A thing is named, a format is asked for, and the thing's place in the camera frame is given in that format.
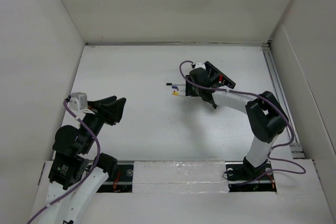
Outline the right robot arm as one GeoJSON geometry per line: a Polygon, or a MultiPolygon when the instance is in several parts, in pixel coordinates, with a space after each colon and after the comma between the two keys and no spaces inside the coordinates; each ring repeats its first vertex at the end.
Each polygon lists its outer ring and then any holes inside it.
{"type": "Polygon", "coordinates": [[[254,138],[243,159],[242,170],[250,178],[256,176],[264,169],[274,141],[287,126],[288,118],[283,109],[269,91],[254,94],[221,88],[222,84],[209,76],[204,64],[194,63],[192,67],[186,83],[197,97],[213,108],[226,106],[247,115],[254,138]]]}

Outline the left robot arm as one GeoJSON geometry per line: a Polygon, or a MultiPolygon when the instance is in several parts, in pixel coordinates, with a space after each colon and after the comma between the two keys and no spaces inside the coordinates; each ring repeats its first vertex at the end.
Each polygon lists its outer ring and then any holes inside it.
{"type": "Polygon", "coordinates": [[[116,96],[89,101],[82,92],[65,98],[63,105],[79,126],[56,132],[46,204],[35,214],[39,223],[79,223],[98,189],[117,176],[118,161],[102,153],[98,134],[105,124],[121,121],[126,101],[116,96]]]}

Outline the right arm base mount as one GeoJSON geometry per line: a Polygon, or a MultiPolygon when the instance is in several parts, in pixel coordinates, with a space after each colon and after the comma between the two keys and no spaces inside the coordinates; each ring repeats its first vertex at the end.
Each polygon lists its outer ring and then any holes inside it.
{"type": "Polygon", "coordinates": [[[226,171],[223,172],[222,177],[228,181],[228,189],[230,193],[243,193],[243,192],[276,192],[276,185],[273,175],[264,175],[263,177],[248,182],[257,178],[263,171],[257,173],[250,173],[244,170],[243,163],[230,163],[226,164],[226,171]]]}

